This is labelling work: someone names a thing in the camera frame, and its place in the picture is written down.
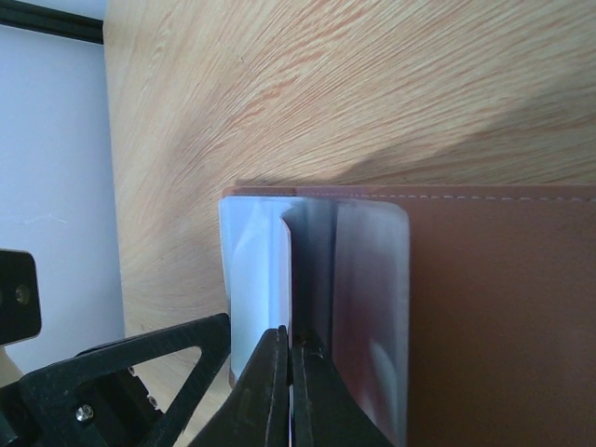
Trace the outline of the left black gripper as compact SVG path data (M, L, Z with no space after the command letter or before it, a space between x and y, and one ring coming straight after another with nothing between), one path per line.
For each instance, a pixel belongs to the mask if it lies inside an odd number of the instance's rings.
M200 318L91 348L1 387L2 446L172 446L230 352L230 318ZM159 403L147 373L191 354Z

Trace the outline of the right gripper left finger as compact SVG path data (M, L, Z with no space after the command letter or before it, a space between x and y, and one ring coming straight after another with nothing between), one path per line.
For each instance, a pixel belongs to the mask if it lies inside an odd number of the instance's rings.
M287 329L268 329L231 394L192 446L288 446L291 440Z

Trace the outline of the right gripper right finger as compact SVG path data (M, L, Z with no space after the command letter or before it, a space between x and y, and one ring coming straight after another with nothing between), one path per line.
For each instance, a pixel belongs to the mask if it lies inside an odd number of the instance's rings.
M319 337L308 332L291 349L294 446L389 446L390 440L349 393Z

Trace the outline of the brown leather card holder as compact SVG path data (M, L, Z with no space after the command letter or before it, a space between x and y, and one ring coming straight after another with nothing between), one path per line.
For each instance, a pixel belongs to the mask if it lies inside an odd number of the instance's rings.
M411 222L408 442L595 442L591 185L236 186L386 201Z

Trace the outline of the red white credit card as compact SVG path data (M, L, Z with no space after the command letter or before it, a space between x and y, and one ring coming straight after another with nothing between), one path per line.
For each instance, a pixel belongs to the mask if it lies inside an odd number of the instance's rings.
M288 361L291 361L292 259L291 223L288 211L274 218L271 227L269 326L284 326L287 335Z

